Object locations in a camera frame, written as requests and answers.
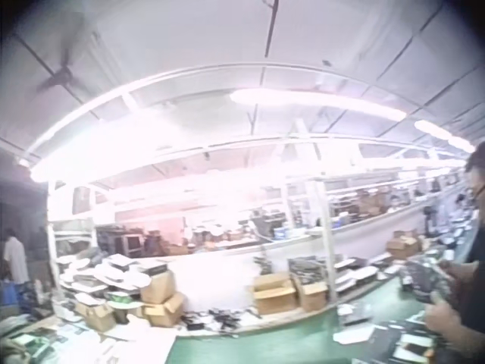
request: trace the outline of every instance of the electronic component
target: electronic component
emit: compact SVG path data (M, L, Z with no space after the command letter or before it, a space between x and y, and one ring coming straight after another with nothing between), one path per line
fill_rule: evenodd
M374 266L364 267L354 271L354 279L357 281L356 284L361 286L375 281L378 272L379 269Z

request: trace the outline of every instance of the paper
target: paper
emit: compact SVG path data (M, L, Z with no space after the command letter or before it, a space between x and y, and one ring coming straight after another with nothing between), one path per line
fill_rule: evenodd
M359 326L333 334L333 341L342 345L348 345L369 340L374 332L374 325L366 323L361 327Z

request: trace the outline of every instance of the blue bin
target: blue bin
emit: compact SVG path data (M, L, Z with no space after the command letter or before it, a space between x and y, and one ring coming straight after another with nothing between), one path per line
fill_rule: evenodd
M17 291L15 290L15 283L3 282L2 283L2 306L17 305Z

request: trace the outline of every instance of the black device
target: black device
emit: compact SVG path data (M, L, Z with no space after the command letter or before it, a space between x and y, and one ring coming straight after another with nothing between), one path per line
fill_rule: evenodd
M410 351L416 355L421 355L421 356L423 356L430 349L429 347L422 347L421 345L416 345L416 344L406 344L404 348L407 351Z
M452 307L456 307L450 286L451 278L426 256L410 259L405 267L412 278L412 292L416 300L432 303L431 294L437 292Z

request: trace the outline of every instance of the metal frame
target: metal frame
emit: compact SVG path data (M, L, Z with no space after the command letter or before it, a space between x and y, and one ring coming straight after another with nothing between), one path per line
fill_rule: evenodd
M322 69L322 67L313 67L309 65L301 65L301 64L287 64L287 63L278 63L278 62L237 62L237 63L229 63L229 64L212 64L206 66L198 66L198 67L188 67L188 68L181 68L174 71L168 72L161 72L159 74L154 74L152 76L148 76L142 78L140 80L133 81L131 83L127 83L123 86L119 86L107 93L104 93L93 100L87 102L86 104L81 105L78 109L73 110L66 116L64 116L60 121L56 122L53 126L51 126L45 133L43 133L39 138L37 138L33 144L31 144L23 154L23 158L30 159L30 156L45 142L49 141L56 133L62 130L67 125L71 124L76 119L80 118L81 116L89 113L93 109L104 105L107 102L110 102L118 97L126 95L127 93L131 93L132 91L136 91L138 89L142 89L143 87L150 86L154 83L158 83L164 80L172 80L177 77L186 77L192 76L194 74L201 74L204 72L215 72L215 71L224 71L224 70L232 70L237 68L273 68L273 69L282 69L282 70L289 70L289 71L302 71L302 72L312 72L316 74L332 74L338 77L341 77L345 80L353 80L357 83L363 83L368 85L369 87L375 87L379 90L382 90L390 95L394 95L399 97L401 100L407 102L410 105L413 105L416 108L420 108L422 110L428 111L427 108L423 105L419 105L416 102L398 94L395 92L390 92L388 89L385 89L381 86L376 86L374 82L370 80L363 80L353 76L347 76L345 74L341 74L336 71L332 71L329 69Z

